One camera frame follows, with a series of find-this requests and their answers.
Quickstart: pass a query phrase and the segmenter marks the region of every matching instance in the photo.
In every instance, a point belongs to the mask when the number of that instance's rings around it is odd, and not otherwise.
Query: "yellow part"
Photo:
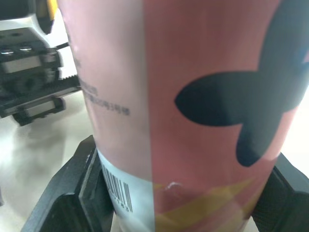
[[[154,190],[160,189],[162,187],[163,187],[163,185],[161,185],[161,184],[153,184]]]
[[[195,225],[229,203],[245,189],[252,180],[234,185],[214,188],[207,194],[171,211],[155,217],[158,232],[178,232]]]
[[[58,9],[57,0],[47,0],[48,11],[50,15],[50,20],[54,20],[56,11]]]
[[[215,232],[238,231],[240,229],[239,226],[244,222],[247,215],[253,211],[263,189],[264,187],[261,188],[260,191],[258,191],[256,194],[254,194],[254,196],[245,204],[242,209],[237,211],[229,221],[227,221],[223,226],[219,227]]]

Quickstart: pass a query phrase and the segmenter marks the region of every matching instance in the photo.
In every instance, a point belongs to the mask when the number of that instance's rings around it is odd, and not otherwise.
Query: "pink can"
[[[308,86],[309,1],[59,7],[123,231],[242,231]]]

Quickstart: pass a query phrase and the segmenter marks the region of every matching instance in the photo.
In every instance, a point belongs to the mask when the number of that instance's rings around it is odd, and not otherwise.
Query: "white floor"
[[[54,45],[66,42],[57,15]],[[70,50],[63,51],[64,76],[76,73]],[[21,230],[52,176],[74,154],[81,140],[92,134],[81,92],[65,98],[67,109],[56,115],[19,127],[11,117],[0,119],[0,187],[5,205],[0,207],[0,232]],[[309,153],[309,92],[295,117],[282,151],[309,176],[305,156]],[[118,231],[117,224],[113,231]],[[256,232],[251,220],[246,232]]]

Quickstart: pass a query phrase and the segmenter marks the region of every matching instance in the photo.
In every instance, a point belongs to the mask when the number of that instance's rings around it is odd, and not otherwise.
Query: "barcode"
[[[128,212],[133,212],[129,185],[111,174],[103,165],[103,173],[107,188],[114,200]]]

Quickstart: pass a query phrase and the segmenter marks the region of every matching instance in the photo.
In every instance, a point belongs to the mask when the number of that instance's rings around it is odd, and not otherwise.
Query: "butterfly silhouette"
[[[268,26],[258,71],[203,76],[186,85],[175,104],[198,124],[242,124],[236,155],[250,167],[266,152],[282,114],[298,106],[305,94],[308,50],[309,0],[283,0]]]

